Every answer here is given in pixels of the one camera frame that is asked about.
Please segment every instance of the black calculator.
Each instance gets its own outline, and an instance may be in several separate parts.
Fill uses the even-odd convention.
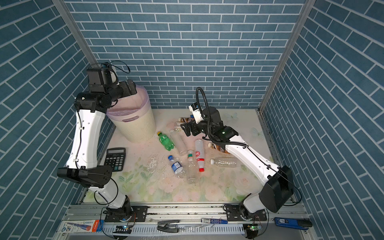
[[[124,147],[107,149],[107,156],[104,161],[104,166],[111,166],[112,172],[120,172],[124,167],[125,156],[126,150]]]

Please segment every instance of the bottle label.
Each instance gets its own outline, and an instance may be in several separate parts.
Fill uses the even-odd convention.
[[[168,137],[167,137],[166,135],[163,135],[163,136],[161,136],[161,138],[160,138],[159,140],[160,140],[160,142],[162,143],[162,142],[164,142],[167,138],[168,138]]]
[[[176,170],[181,167],[180,163],[179,162],[175,162],[174,164],[172,164],[172,170],[173,172],[176,172]]]
[[[221,219],[215,219],[215,218],[202,218],[202,223],[213,223],[213,224],[221,224]]]

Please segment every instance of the white trash can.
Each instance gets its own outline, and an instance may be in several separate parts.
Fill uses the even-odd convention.
[[[156,131],[147,90],[136,85],[137,94],[120,98],[107,110],[107,116],[130,142],[145,142]]]

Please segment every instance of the black clip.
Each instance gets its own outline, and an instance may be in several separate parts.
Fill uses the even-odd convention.
[[[170,220],[170,221],[163,221],[157,223],[157,230],[162,232],[173,232],[177,233],[179,232],[179,229],[177,227],[169,227],[168,225],[170,223],[178,223],[180,220]]]

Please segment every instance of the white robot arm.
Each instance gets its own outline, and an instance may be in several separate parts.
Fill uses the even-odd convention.
[[[111,167],[98,166],[97,146],[107,109],[119,98],[136,94],[137,91],[132,80],[118,81],[110,63],[103,65],[101,68],[87,69],[89,92],[79,93],[76,97],[76,129],[72,150],[65,166],[57,170],[57,175],[80,183],[101,196],[107,203],[109,215],[116,221],[124,222],[132,216],[129,199],[118,191],[116,182],[111,178]]]
[[[202,93],[205,109],[202,110],[198,93]],[[248,195],[239,204],[239,210],[244,219],[254,216],[261,209],[269,209],[277,212],[281,206],[294,193],[293,174],[287,166],[280,167],[265,159],[243,140],[243,138],[231,127],[224,126],[218,110],[209,107],[202,88],[196,89],[196,103],[189,106],[194,115],[191,122],[184,123],[181,128],[187,136],[191,132],[195,136],[205,133],[213,143],[220,145],[229,153],[237,157],[247,168],[249,168],[260,180],[263,188],[260,192]]]

